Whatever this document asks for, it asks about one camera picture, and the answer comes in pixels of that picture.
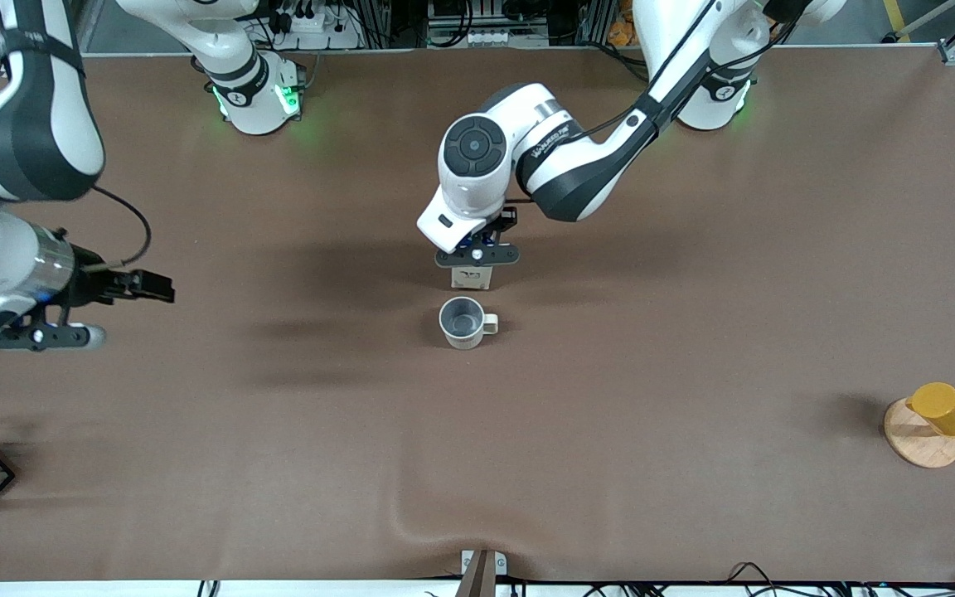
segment brown table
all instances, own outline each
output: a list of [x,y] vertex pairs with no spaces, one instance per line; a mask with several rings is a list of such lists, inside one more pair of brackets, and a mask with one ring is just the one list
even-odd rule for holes
[[[671,129],[580,224],[522,209],[474,352],[414,219],[449,124],[542,80],[582,124],[637,94],[595,52],[328,57],[244,137],[185,58],[91,60],[103,184],[178,303],[77,311],[0,354],[0,579],[399,578],[458,551],[543,579],[955,579],[955,464],[880,438],[955,385],[955,68],[777,50],[724,131]],[[20,212],[106,257],[88,197]]]

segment robotic arm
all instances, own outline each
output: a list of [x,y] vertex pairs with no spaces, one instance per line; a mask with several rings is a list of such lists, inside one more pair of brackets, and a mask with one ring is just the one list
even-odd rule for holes
[[[5,209],[83,196],[98,181],[105,153],[65,0],[0,0],[0,57],[10,76],[0,90],[0,347],[96,347],[104,333],[68,324],[70,308],[114,299],[171,302],[171,280],[110,271],[98,255],[65,241],[64,231]],[[57,325],[43,318],[47,305],[63,308]]]
[[212,80],[220,112],[242,133],[264,135],[300,118],[297,65],[261,52],[235,21],[259,0],[117,0],[133,16],[178,39]]
[[440,186],[418,219],[452,253],[499,218],[514,173],[553,220],[575,222],[603,205],[626,167],[674,119],[717,129],[742,109],[750,73],[769,44],[766,16],[825,22],[846,0],[644,0],[633,18],[651,83],[603,143],[592,141],[541,84],[507,88],[444,135]]

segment round wooden disc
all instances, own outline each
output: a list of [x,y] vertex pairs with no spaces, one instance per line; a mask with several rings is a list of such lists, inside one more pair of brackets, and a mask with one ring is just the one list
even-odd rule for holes
[[898,456],[922,468],[942,468],[955,461],[955,438],[936,434],[931,424],[898,400],[883,416],[883,435]]

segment white mug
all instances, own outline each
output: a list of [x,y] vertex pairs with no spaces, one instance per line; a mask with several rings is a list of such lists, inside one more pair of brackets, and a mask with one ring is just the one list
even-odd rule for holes
[[481,344],[482,337],[500,332],[500,318],[485,313],[481,304],[469,296],[456,296],[440,307],[440,330],[452,347],[469,351]]

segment mug handle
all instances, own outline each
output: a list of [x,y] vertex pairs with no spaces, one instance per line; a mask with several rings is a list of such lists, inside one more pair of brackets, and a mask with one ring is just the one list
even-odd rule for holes
[[485,332],[486,336],[500,332],[500,316],[493,316],[491,313],[486,314],[485,325],[482,331]]

